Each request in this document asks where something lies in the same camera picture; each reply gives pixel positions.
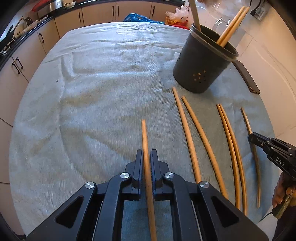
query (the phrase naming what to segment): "wooden stick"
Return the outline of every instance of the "wooden stick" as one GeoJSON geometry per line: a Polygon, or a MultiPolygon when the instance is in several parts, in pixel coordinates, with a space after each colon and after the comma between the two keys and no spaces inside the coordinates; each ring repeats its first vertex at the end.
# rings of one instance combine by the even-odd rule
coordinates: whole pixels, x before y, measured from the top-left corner
{"type": "Polygon", "coordinates": [[[225,131],[228,147],[229,147],[229,152],[230,152],[230,157],[231,157],[231,163],[232,163],[232,170],[233,170],[233,178],[234,178],[234,188],[235,188],[235,206],[238,210],[240,210],[240,187],[239,187],[239,169],[237,166],[237,158],[235,156],[235,151],[233,147],[233,143],[231,140],[230,132],[227,127],[224,115],[222,113],[222,110],[220,108],[220,105],[217,104],[217,109],[219,112],[219,115],[221,117],[221,121],[223,124],[223,128],[225,131]]]}
{"type": "Polygon", "coordinates": [[[201,32],[201,30],[200,30],[200,20],[198,18],[198,13],[197,13],[196,5],[195,5],[195,0],[188,0],[188,2],[189,2],[190,9],[191,9],[194,26],[197,28],[198,31],[201,32]]]}
{"type": "MultiPolygon", "coordinates": [[[[251,126],[250,126],[248,117],[247,117],[243,107],[241,107],[241,112],[244,117],[244,122],[246,124],[248,134],[250,135],[252,133],[251,126]]],[[[261,200],[261,174],[260,174],[260,167],[259,167],[257,150],[256,150],[256,147],[254,144],[251,144],[251,150],[252,150],[253,157],[255,160],[256,174],[257,174],[257,208],[259,208],[260,207],[260,200],[261,200]]]]}
{"type": "Polygon", "coordinates": [[[190,129],[188,126],[188,122],[181,104],[181,101],[179,99],[179,95],[178,92],[176,90],[175,87],[173,87],[173,93],[174,93],[174,97],[177,103],[177,107],[178,107],[178,111],[180,114],[180,118],[182,121],[182,125],[184,128],[184,132],[185,132],[185,137],[186,137],[186,141],[187,141],[187,145],[188,145],[188,149],[189,149],[189,153],[190,153],[190,158],[191,158],[191,163],[192,163],[192,168],[193,168],[193,173],[194,173],[194,177],[195,177],[195,182],[199,183],[202,178],[201,178],[201,174],[200,174],[200,168],[198,166],[198,159],[196,156],[196,152],[195,152],[195,147],[194,147],[194,143],[192,140],[192,136],[190,133],[190,129]]]}
{"type": "Polygon", "coordinates": [[[230,22],[230,24],[227,26],[227,28],[224,30],[224,32],[221,34],[221,36],[219,37],[219,39],[217,40],[217,44],[221,44],[222,40],[225,38],[225,36],[229,33],[229,31],[232,29],[233,25],[236,23],[236,21],[238,20],[239,16],[242,14],[242,12],[244,11],[245,6],[242,6],[241,9],[239,10],[239,12],[235,15],[235,17],[232,19],[232,21],[230,22]]]}
{"type": "Polygon", "coordinates": [[[209,141],[207,139],[207,136],[205,135],[205,132],[203,131],[202,126],[201,126],[200,122],[198,121],[196,115],[194,114],[194,111],[191,108],[190,104],[188,103],[186,97],[182,96],[182,100],[183,100],[183,102],[184,102],[184,104],[185,104],[185,106],[186,106],[186,108],[187,108],[187,110],[188,110],[188,112],[189,112],[189,114],[190,114],[190,116],[191,116],[191,118],[193,120],[193,123],[195,124],[196,129],[197,129],[197,131],[198,131],[198,133],[199,133],[199,135],[200,135],[200,137],[202,139],[202,142],[203,142],[203,144],[205,146],[207,154],[208,154],[208,156],[210,158],[210,161],[212,163],[212,167],[214,169],[216,179],[217,179],[218,184],[219,184],[220,191],[221,191],[222,195],[225,198],[228,199],[227,189],[225,187],[225,183],[224,183],[224,180],[222,178],[222,175],[221,175],[221,172],[220,172],[220,169],[219,169],[219,165],[217,163],[217,160],[216,160],[214,152],[213,152],[213,150],[211,148],[211,145],[210,145],[210,143],[209,143],[209,141]]]}
{"type": "Polygon", "coordinates": [[[151,241],[157,241],[154,206],[153,206],[153,195],[152,195],[153,192],[152,192],[152,180],[151,180],[151,167],[150,167],[149,151],[148,151],[147,128],[146,128],[146,121],[144,119],[142,119],[142,140],[143,140],[144,174],[145,174],[145,187],[146,187],[146,199],[147,199],[147,208],[148,208],[150,236],[151,236],[151,241]]]}
{"type": "Polygon", "coordinates": [[[226,115],[226,112],[225,112],[225,110],[224,110],[224,108],[223,108],[223,106],[221,104],[219,104],[219,106],[221,108],[221,111],[222,111],[223,116],[225,118],[228,130],[230,132],[230,136],[231,136],[231,140],[232,140],[232,143],[233,143],[235,155],[236,155],[236,158],[237,158],[237,164],[238,164],[238,167],[239,167],[240,180],[241,180],[241,184],[242,184],[242,210],[243,210],[243,213],[245,215],[247,215],[247,210],[248,210],[247,189],[246,189],[246,179],[245,179],[245,176],[244,176],[244,167],[242,165],[242,157],[240,155],[237,140],[236,140],[235,135],[233,133],[233,130],[232,130],[232,127],[231,127],[230,122],[228,120],[228,117],[226,115]]]}
{"type": "Polygon", "coordinates": [[[224,47],[228,43],[228,41],[230,40],[231,36],[234,34],[234,32],[236,31],[236,29],[239,27],[239,25],[243,21],[244,17],[248,13],[249,9],[250,9],[249,7],[245,7],[244,11],[239,16],[239,18],[237,19],[237,21],[235,22],[235,24],[233,25],[233,27],[229,30],[228,34],[225,36],[225,38],[220,43],[220,45],[222,47],[224,47]]]}

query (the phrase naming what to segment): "red item on counter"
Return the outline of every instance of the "red item on counter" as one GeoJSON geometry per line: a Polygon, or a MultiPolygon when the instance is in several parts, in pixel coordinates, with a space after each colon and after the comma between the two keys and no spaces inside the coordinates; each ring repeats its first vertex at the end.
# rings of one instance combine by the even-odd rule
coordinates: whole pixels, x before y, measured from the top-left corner
{"type": "Polygon", "coordinates": [[[47,3],[52,2],[52,1],[53,0],[41,0],[32,8],[32,11],[38,12],[41,8],[45,7],[45,5],[47,5],[47,3]]]}
{"type": "Polygon", "coordinates": [[[172,26],[177,27],[177,28],[183,28],[183,29],[187,29],[187,30],[189,30],[188,27],[186,27],[186,26],[182,26],[182,25],[172,25],[172,26]]]}

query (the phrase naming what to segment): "power cord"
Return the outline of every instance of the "power cord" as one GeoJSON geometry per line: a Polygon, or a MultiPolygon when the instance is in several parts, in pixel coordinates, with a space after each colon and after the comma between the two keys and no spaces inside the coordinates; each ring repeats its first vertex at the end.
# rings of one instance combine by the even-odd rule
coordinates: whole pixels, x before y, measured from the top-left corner
{"type": "Polygon", "coordinates": [[[252,16],[255,16],[255,13],[256,13],[257,9],[258,9],[259,6],[261,5],[261,2],[262,2],[262,0],[260,0],[259,3],[258,3],[258,5],[257,5],[257,7],[255,7],[255,8],[250,12],[250,14],[251,14],[252,16]]]}
{"type": "Polygon", "coordinates": [[[272,214],[272,212],[266,214],[263,218],[261,218],[261,220],[259,222],[261,222],[263,219],[265,219],[268,215],[272,214]]]}

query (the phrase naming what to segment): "metal screw head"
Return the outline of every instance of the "metal screw head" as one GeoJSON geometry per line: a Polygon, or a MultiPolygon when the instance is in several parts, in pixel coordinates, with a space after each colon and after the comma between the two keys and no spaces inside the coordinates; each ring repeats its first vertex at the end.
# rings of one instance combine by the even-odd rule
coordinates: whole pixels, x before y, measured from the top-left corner
{"type": "Polygon", "coordinates": [[[123,173],[120,174],[120,177],[123,178],[123,179],[127,179],[127,178],[129,178],[129,173],[123,172],[123,173]]]}
{"type": "Polygon", "coordinates": [[[85,184],[85,187],[87,189],[92,189],[94,187],[94,183],[93,182],[88,182],[87,184],[85,184]]]}
{"type": "Polygon", "coordinates": [[[200,186],[202,188],[208,188],[210,186],[210,184],[208,182],[206,182],[206,181],[202,181],[202,182],[200,182],[200,186]]]}
{"type": "Polygon", "coordinates": [[[174,174],[171,173],[171,172],[166,172],[166,173],[165,173],[165,177],[166,177],[166,178],[173,178],[173,177],[174,177],[174,174]]]}

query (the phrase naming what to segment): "smartphone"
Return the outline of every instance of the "smartphone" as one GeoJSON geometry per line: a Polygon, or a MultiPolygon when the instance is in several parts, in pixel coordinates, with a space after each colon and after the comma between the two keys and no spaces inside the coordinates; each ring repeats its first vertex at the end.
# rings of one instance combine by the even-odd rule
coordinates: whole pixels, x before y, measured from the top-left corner
{"type": "Polygon", "coordinates": [[[253,80],[252,76],[247,71],[246,67],[242,64],[242,62],[236,60],[236,61],[233,61],[233,64],[236,67],[236,69],[239,71],[239,73],[242,76],[242,78],[244,79],[244,81],[246,82],[249,90],[252,93],[260,94],[260,90],[259,90],[258,86],[256,85],[255,81],[253,80]]]}

